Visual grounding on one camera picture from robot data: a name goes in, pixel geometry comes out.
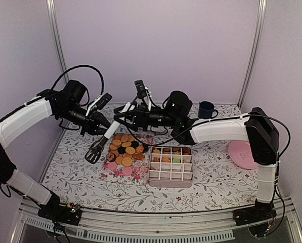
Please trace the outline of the silver white tongs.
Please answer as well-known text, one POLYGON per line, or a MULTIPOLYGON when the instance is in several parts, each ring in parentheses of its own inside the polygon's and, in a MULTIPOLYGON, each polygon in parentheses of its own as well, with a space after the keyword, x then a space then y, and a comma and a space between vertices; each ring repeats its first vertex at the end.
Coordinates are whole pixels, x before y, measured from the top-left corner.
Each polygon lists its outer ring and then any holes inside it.
POLYGON ((101 157, 102 151, 108 142, 108 140, 114 135, 116 130, 118 129, 119 125, 121 124, 120 121, 123 120, 123 115, 127 112, 130 108, 131 103, 128 102, 122 110, 115 114, 114 122, 111 126, 107 129, 104 135, 98 141, 95 141, 86 152, 84 158, 91 164, 95 164, 101 157))

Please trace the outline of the orange leaf cookie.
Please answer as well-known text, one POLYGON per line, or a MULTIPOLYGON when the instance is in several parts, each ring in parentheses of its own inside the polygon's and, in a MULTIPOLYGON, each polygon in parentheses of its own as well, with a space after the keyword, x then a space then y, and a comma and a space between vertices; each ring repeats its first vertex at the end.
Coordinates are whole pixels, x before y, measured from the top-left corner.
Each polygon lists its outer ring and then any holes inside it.
POLYGON ((152 151, 152 153, 154 153, 154 154, 161 154, 161 151, 160 151, 159 149, 154 149, 154 150, 152 151))

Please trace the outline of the green sandwich cookie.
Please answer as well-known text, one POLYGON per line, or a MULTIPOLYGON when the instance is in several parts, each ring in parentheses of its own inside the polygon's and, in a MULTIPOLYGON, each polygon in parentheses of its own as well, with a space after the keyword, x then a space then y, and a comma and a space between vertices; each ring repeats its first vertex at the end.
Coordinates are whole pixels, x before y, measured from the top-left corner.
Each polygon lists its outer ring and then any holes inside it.
POLYGON ((180 161, 180 159, 178 159, 178 158, 173 158, 172 159, 172 163, 180 163, 181 161, 180 161))

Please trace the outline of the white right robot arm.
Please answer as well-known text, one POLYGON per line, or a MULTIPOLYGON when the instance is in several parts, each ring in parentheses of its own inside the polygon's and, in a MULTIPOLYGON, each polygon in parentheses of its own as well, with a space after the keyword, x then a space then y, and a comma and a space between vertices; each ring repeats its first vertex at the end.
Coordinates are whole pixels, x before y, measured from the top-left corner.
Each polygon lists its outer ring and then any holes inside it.
POLYGON ((128 108, 114 110, 114 120, 132 131, 153 127, 171 127, 171 137, 182 145, 195 145, 207 141, 229 140, 229 153, 247 154, 258 165, 258 191, 250 216, 262 220, 272 207, 278 162, 280 159, 279 132, 272 118, 255 107, 251 112, 223 118, 189 118, 192 101, 182 91, 173 91, 163 108, 136 101, 128 108))

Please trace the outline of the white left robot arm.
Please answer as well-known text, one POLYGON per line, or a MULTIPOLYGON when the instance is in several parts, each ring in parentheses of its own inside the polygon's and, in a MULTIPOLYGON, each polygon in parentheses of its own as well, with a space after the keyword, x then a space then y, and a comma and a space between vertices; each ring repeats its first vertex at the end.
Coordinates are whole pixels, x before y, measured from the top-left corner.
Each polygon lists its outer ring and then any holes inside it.
POLYGON ((29 159, 37 166, 52 148, 46 143, 56 129, 38 131, 38 123, 43 123, 42 128, 49 125, 46 119, 67 120, 76 125, 75 129, 82 136, 106 132, 110 122, 100 111, 112 96, 109 93, 100 95, 85 108, 80 101, 86 93, 87 88, 82 83, 70 80, 60 91, 41 91, 0 120, 0 183, 39 204, 54 220, 64 215, 59 197, 32 179, 29 170, 21 170, 29 164, 29 159))

